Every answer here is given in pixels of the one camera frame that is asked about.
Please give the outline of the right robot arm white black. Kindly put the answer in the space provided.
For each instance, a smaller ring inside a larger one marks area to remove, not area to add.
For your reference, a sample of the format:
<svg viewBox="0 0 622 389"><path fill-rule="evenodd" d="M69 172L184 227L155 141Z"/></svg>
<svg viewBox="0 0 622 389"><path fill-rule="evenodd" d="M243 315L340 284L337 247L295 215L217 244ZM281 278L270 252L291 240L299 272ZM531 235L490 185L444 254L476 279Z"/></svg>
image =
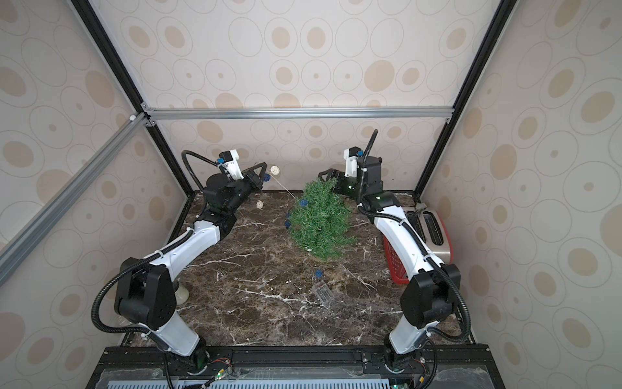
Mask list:
<svg viewBox="0 0 622 389"><path fill-rule="evenodd" d="M345 169L319 173L322 181L334 180L333 191L356 202L358 212L370 220L396 252L408 276L400 298L403 316L386 339L384 360L390 372L400 373L418 350L431 345L436 334L453 343L471 335L471 316L459 291L461 274L445 264L426 245L407 218L394 194L385 191L382 158L371 156L374 131L364 149L344 152Z"/></svg>

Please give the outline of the small green christmas tree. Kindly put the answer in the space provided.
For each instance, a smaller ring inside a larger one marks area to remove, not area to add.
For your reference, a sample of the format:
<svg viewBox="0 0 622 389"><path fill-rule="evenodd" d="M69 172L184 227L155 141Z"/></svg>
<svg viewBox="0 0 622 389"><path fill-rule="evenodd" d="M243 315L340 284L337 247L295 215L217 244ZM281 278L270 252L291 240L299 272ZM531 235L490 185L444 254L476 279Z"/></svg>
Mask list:
<svg viewBox="0 0 622 389"><path fill-rule="evenodd" d="M348 235L351 211L335 194L336 183L334 178L307 183L285 221L294 243L323 261L341 258L343 250L354 243Z"/></svg>

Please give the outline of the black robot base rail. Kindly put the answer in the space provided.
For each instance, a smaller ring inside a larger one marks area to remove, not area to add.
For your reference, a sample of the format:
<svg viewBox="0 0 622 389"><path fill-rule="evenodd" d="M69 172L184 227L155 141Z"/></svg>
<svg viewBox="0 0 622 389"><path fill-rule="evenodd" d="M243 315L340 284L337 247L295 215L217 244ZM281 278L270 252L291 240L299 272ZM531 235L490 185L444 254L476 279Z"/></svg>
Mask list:
<svg viewBox="0 0 622 389"><path fill-rule="evenodd" d="M107 348L89 388L502 388L487 345L222 346L191 374L157 348Z"/></svg>

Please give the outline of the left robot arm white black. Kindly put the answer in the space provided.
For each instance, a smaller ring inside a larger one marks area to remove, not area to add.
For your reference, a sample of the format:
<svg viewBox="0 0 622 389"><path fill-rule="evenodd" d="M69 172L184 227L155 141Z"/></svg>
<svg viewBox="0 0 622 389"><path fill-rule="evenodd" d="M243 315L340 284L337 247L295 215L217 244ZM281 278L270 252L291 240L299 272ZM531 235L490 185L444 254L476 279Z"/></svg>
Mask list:
<svg viewBox="0 0 622 389"><path fill-rule="evenodd" d="M242 170L236 150L220 153L217 160L184 150L185 167L190 166L189 157L219 170L198 184L203 197L201 212L191 227L168 245L142 259L126 259L118 275L95 297L91 321L109 334L141 333L166 355L185 364L190 374L200 374L208 365L207 345L178 314L174 283L197 257L229 235L241 204L262 190L267 163Z"/></svg>

